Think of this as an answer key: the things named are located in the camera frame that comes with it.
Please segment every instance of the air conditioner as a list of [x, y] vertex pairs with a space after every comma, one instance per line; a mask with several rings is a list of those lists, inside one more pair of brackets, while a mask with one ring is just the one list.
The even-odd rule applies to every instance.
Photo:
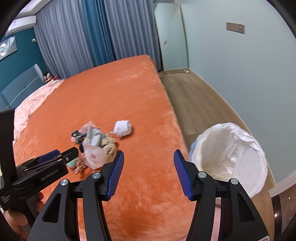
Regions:
[[36, 16], [29, 16], [24, 18], [15, 19], [12, 24], [9, 26], [6, 36], [10, 36], [17, 32], [27, 30], [34, 27], [36, 24]]

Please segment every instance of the metal screw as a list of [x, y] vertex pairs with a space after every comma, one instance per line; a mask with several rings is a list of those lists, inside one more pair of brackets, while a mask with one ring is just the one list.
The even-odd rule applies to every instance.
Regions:
[[92, 177], [95, 179], [99, 178], [100, 176], [101, 176], [101, 174], [99, 172], [95, 172], [92, 174]]
[[235, 178], [232, 178], [232, 179], [230, 180], [230, 182], [231, 182], [232, 184], [234, 184], [234, 185], [237, 185], [237, 184], [239, 183], [239, 181], [238, 181], [237, 179], [235, 179]]
[[67, 179], [61, 180], [61, 185], [62, 186], [65, 186], [67, 184], [68, 184], [68, 180]]
[[205, 177], [207, 176], [207, 174], [206, 174], [205, 172], [199, 172], [199, 173], [198, 173], [198, 176], [199, 176], [200, 178], [205, 178]]

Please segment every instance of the beige cloth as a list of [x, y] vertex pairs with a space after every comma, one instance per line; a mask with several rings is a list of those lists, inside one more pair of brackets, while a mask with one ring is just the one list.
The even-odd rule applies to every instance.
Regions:
[[112, 162], [117, 154], [115, 139], [106, 137], [102, 140], [103, 149], [106, 150], [106, 163]]

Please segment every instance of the pink blanket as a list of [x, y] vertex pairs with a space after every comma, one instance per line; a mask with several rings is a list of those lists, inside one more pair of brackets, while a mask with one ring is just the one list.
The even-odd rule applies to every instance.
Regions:
[[219, 229], [220, 229], [220, 215], [221, 215], [221, 199], [216, 199], [216, 206], [215, 206], [215, 217], [213, 223], [213, 231], [211, 241], [217, 241], [219, 237]]
[[15, 109], [15, 130], [13, 145], [19, 139], [22, 131], [27, 127], [31, 115], [38, 107], [46, 100], [46, 98], [63, 83], [64, 80], [50, 81], [46, 85], [40, 87], [35, 92], [30, 94], [24, 101]]

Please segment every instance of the mirror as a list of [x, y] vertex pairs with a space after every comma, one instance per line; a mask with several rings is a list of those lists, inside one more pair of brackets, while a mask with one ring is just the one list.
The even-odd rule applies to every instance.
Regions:
[[180, 6], [155, 3], [153, 7], [164, 73], [183, 73], [188, 70], [188, 57]]

